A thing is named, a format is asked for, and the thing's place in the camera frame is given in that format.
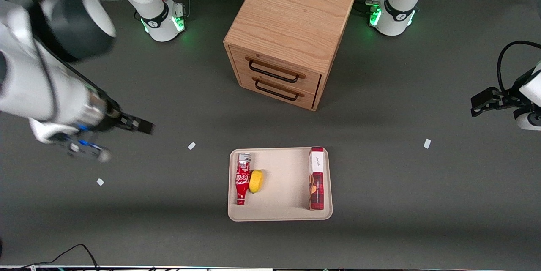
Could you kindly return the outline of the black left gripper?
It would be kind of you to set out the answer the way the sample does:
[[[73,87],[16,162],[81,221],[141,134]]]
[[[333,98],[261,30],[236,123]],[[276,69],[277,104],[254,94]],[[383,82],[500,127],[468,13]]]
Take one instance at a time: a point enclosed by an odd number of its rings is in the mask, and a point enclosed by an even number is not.
[[[530,69],[518,77],[508,89],[504,88],[502,73],[500,73],[500,90],[489,87],[471,98],[471,116],[475,118],[487,111],[509,108],[518,108],[526,112],[534,111],[533,102],[520,92],[520,88],[531,79],[533,71],[534,69]]]

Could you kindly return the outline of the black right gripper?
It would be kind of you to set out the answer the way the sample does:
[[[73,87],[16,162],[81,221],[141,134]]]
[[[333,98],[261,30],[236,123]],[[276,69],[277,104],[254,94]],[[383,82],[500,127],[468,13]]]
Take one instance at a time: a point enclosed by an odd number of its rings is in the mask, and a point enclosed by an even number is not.
[[[142,134],[153,134],[154,124],[139,117],[122,113],[120,104],[110,96],[101,96],[106,102],[106,113],[100,122],[100,132],[110,131],[115,128],[139,132]]]

